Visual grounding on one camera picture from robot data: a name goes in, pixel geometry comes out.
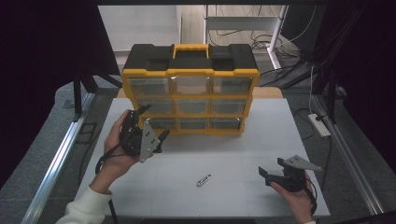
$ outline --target metal frame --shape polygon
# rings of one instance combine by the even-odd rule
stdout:
[[[205,5],[204,11],[204,44],[207,44],[207,32],[210,30],[264,30],[274,31],[271,43],[267,45],[267,51],[270,56],[274,69],[280,73],[281,66],[276,57],[276,41],[280,34],[283,20],[285,19],[288,6],[282,6],[277,17],[226,17],[226,16],[208,16],[208,5]]]
[[[73,146],[73,143],[77,138],[79,129],[84,122],[84,119],[87,115],[87,110],[91,105],[93,97],[94,93],[87,93],[85,96],[81,117],[77,122],[72,122],[69,129],[67,130],[64,140],[58,148],[58,151],[56,152],[56,155],[53,158],[52,163],[50,164],[49,169],[44,176],[43,181],[41,182],[40,187],[38,188],[37,193],[35,194],[35,197],[27,209],[27,212],[21,223],[32,224],[37,223],[39,220],[47,200],[50,197],[52,189],[55,186],[56,180],[58,179],[59,173],[63,168],[70,148]]]
[[[322,98],[313,95],[313,100],[314,103],[318,106],[318,112],[320,114],[324,114],[326,112],[326,105],[323,102]],[[332,121],[327,117],[323,118],[323,120],[326,121],[329,131],[335,139],[338,151],[340,152],[341,157],[346,164],[346,168],[349,170],[349,173],[355,181],[355,184],[359,192],[361,193],[363,200],[366,202],[367,208],[370,210],[370,213],[372,215],[384,213],[381,202],[376,197],[373,188],[371,187],[367,178],[364,176],[361,168],[355,160],[355,157],[351,153],[346,140],[343,138],[343,135],[341,135],[340,131],[338,130],[337,125],[333,124]]]

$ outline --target desk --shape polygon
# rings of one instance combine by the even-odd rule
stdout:
[[[114,99],[99,136],[103,143],[129,99]],[[78,195],[94,176],[103,153],[98,144],[92,154]],[[163,153],[138,163],[111,186],[119,216],[127,217],[288,217],[286,202],[266,187],[258,166],[281,175],[276,158],[299,155],[307,159],[286,99],[255,99],[241,135],[184,134],[168,136]],[[318,181],[316,216],[328,216]],[[212,178],[198,188],[206,175]]]

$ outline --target metal part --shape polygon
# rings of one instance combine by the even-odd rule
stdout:
[[[200,181],[198,181],[197,186],[201,187],[207,180],[212,178],[212,175],[207,175],[204,178],[202,178]]]
[[[318,106],[319,113],[324,114],[326,111],[326,106],[323,100],[316,95],[313,96],[313,100],[314,103],[316,103],[316,105]],[[370,213],[372,215],[384,213],[381,202],[376,197],[373,188],[364,176],[361,168],[355,160],[355,157],[352,155],[349,146],[343,138],[343,135],[341,135],[340,131],[338,130],[337,125],[332,124],[332,122],[327,117],[325,117],[323,120],[326,121],[330,133],[332,133],[332,136],[335,138],[338,151],[340,152],[341,157],[343,158],[346,167],[349,170],[349,173],[355,181],[356,187],[361,193],[361,197],[366,202]]]
[[[148,122],[144,122],[143,135],[142,135],[142,147],[140,148],[140,162],[145,162],[152,153],[152,149],[156,148],[159,143],[157,134],[152,130]]]
[[[207,16],[209,15],[209,6],[205,5],[204,8],[204,44],[207,44]]]
[[[287,8],[288,8],[287,6],[282,6],[282,8],[280,9],[280,13],[279,13],[279,16],[277,17],[277,21],[276,21],[276,26],[274,28],[274,34],[271,39],[271,43],[269,45],[267,45],[268,55],[270,56],[270,59],[271,59],[274,69],[276,69],[276,71],[278,73],[281,73],[282,70],[280,67],[279,60],[276,57],[276,52],[274,51],[274,48],[276,47],[277,37],[280,34],[280,28],[282,27],[283,20],[285,19]]]
[[[313,170],[313,171],[321,171],[322,169],[309,161],[304,160],[303,158],[295,155],[287,160],[283,161],[284,164],[288,166],[302,169],[302,170]]]
[[[64,140],[62,141],[58,151],[55,154],[55,157],[52,160],[52,163],[49,166],[49,169],[46,175],[43,178],[43,181],[40,184],[40,187],[35,194],[27,212],[21,223],[33,224],[37,223],[40,218],[41,213],[43,212],[44,206],[52,192],[52,189],[56,183],[56,180],[59,176],[59,173],[62,170],[64,165],[64,161],[67,158],[67,155],[70,151],[70,148],[73,146],[74,141],[78,136],[79,129],[84,122],[86,117],[86,111],[90,106],[92,99],[94,97],[94,93],[87,93],[84,98],[83,106],[82,106],[82,114],[77,122],[72,122],[69,129],[67,130],[66,135],[64,136]]]

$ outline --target clear plastic drawer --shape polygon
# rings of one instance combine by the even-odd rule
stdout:
[[[180,129],[206,129],[207,127],[207,119],[198,118],[198,119],[179,119]]]
[[[152,129],[175,129],[175,119],[168,118],[151,118],[146,119]]]
[[[172,114],[172,100],[171,99],[159,99],[159,100],[138,100],[139,106],[151,105],[146,113],[150,114]]]
[[[252,77],[214,77],[213,92],[218,94],[248,94]]]
[[[234,99],[225,100],[218,99],[212,100],[212,113],[213,114],[235,114],[243,115],[247,100]]]
[[[175,106],[180,114],[206,114],[209,111],[209,100],[175,99]]]
[[[169,95],[169,84],[166,77],[128,78],[128,83],[136,98],[147,95]]]
[[[241,119],[239,118],[218,118],[210,119],[211,129],[239,129],[241,126]]]
[[[209,77],[171,77],[174,94],[209,94]]]

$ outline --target aluminum rail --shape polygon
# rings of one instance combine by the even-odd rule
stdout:
[[[326,106],[322,98],[313,95],[313,100],[318,107],[319,114],[326,114]],[[361,193],[363,200],[366,202],[367,208],[370,210],[371,215],[378,215],[384,213],[381,202],[376,197],[373,188],[361,171],[361,168],[359,167],[358,163],[355,160],[355,157],[351,153],[347,142],[338,130],[337,125],[332,124],[332,122],[327,117],[323,118],[323,120],[326,121],[327,127],[338,146],[338,151],[340,152],[341,157],[343,158],[346,167],[349,170],[349,173],[355,181],[355,184],[359,192]]]
[[[64,136],[64,140],[59,146],[58,151],[56,152],[55,157],[53,158],[52,163],[50,164],[49,169],[21,223],[33,224],[37,223],[39,220],[56,180],[58,179],[59,173],[63,168],[64,161],[66,160],[70,148],[73,146],[73,143],[78,136],[79,129],[86,118],[87,109],[90,106],[93,97],[94,93],[87,93],[85,96],[80,119],[77,122],[72,122],[70,125],[66,135]]]

